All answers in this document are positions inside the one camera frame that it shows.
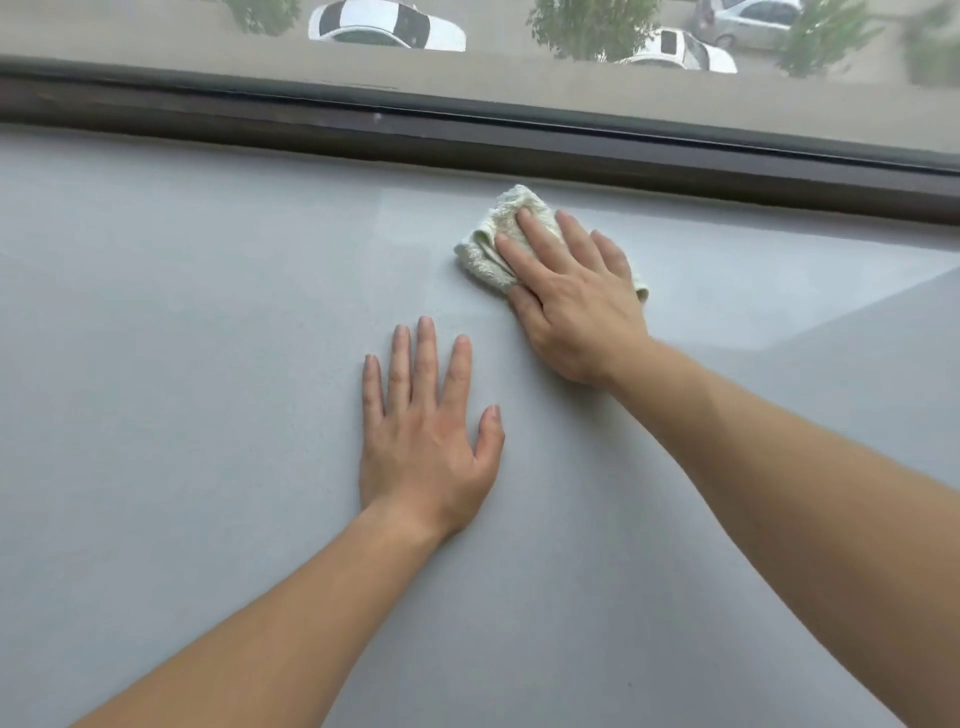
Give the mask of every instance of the finger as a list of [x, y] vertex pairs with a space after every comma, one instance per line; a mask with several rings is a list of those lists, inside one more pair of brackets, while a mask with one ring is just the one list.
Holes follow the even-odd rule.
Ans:
[[509, 291], [507, 296], [510, 303], [516, 311], [516, 317], [520, 320], [520, 325], [527, 334], [531, 342], [539, 342], [550, 329], [550, 322], [543, 315], [543, 306], [540, 299], [534, 296], [522, 285], [515, 285]]
[[624, 280], [631, 280], [633, 274], [630, 272], [630, 263], [617, 244], [600, 231], [593, 231], [590, 237], [593, 238], [597, 251], [603, 257], [607, 270]]
[[387, 384], [387, 413], [403, 412], [410, 406], [410, 329], [398, 326], [390, 353], [390, 381]]
[[503, 256], [516, 277], [533, 291], [545, 291], [546, 284], [555, 276], [549, 268], [541, 263], [534, 255], [520, 247], [512, 237], [499, 233], [493, 241], [497, 252]]
[[560, 232], [564, 234], [566, 246], [577, 262], [597, 273], [604, 270], [606, 266], [600, 251], [597, 250], [596, 243], [577, 221], [577, 218], [562, 210], [557, 211], [556, 217]]
[[503, 431], [500, 417], [500, 407], [487, 407], [480, 418], [480, 435], [477, 437], [477, 447], [474, 457], [477, 464], [486, 473], [496, 476], [500, 470], [500, 456], [503, 454], [503, 443], [507, 436]]
[[383, 383], [380, 381], [380, 362], [368, 354], [363, 363], [363, 429], [370, 433], [383, 422]]
[[444, 395], [440, 407], [458, 422], [467, 419], [467, 401], [470, 396], [470, 373], [472, 371], [473, 347], [470, 340], [460, 335], [453, 342], [453, 354], [446, 367]]
[[417, 322], [417, 363], [412, 401], [427, 410], [437, 406], [437, 330], [433, 319], [428, 316], [421, 316]]
[[549, 231], [533, 212], [522, 207], [516, 214], [516, 222], [543, 265], [555, 273], [566, 273], [573, 268], [573, 255], [566, 245]]

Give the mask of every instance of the white towel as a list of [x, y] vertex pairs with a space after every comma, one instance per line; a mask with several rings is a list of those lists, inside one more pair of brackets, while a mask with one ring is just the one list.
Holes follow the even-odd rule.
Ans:
[[[560, 228], [557, 227], [553, 210], [530, 189], [518, 184], [500, 195], [496, 205], [480, 221], [476, 229], [453, 249], [468, 273], [504, 294], [519, 281], [507, 261], [496, 251], [493, 238], [498, 232], [502, 232], [512, 237], [530, 253], [533, 252], [527, 236], [516, 223], [516, 213], [522, 207], [527, 207], [533, 212], [534, 216], [563, 242], [564, 237]], [[645, 303], [650, 295], [650, 289], [637, 273], [633, 263], [630, 265], [630, 270], [634, 276], [636, 295], [641, 303]]]

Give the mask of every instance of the tree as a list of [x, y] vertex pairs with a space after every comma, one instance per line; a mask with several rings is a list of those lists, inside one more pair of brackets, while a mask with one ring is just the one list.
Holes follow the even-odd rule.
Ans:
[[660, 0], [537, 0], [527, 25], [559, 59], [619, 61], [657, 27]]
[[867, 30], [869, 22], [866, 0], [808, 0], [790, 28], [780, 68], [797, 78], [825, 71], [882, 32]]
[[224, 0], [244, 33], [282, 36], [300, 18], [300, 0]]

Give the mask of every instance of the person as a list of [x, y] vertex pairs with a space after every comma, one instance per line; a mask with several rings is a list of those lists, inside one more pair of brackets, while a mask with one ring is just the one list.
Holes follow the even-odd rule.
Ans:
[[[510, 301], [558, 374], [610, 392], [683, 467], [780, 598], [910, 725], [960, 724], [960, 494], [813, 425], [647, 334], [624, 254], [528, 211], [536, 255], [496, 244], [523, 285]], [[437, 341], [396, 329], [384, 400], [363, 373], [359, 515], [320, 553], [106, 704], [82, 728], [320, 725], [378, 625], [496, 479], [497, 407], [466, 425], [470, 342], [438, 396]]]

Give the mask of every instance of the car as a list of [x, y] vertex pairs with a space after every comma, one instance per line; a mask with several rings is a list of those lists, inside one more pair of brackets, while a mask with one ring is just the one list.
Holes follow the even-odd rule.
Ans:
[[632, 56], [617, 63], [736, 73], [736, 61], [727, 51], [705, 45], [679, 28], [657, 28]]
[[726, 50], [777, 50], [803, 11], [801, 0], [698, 0], [693, 33]]
[[449, 20], [391, 0], [342, 0], [310, 14], [307, 37], [427, 51], [467, 50], [467, 34]]

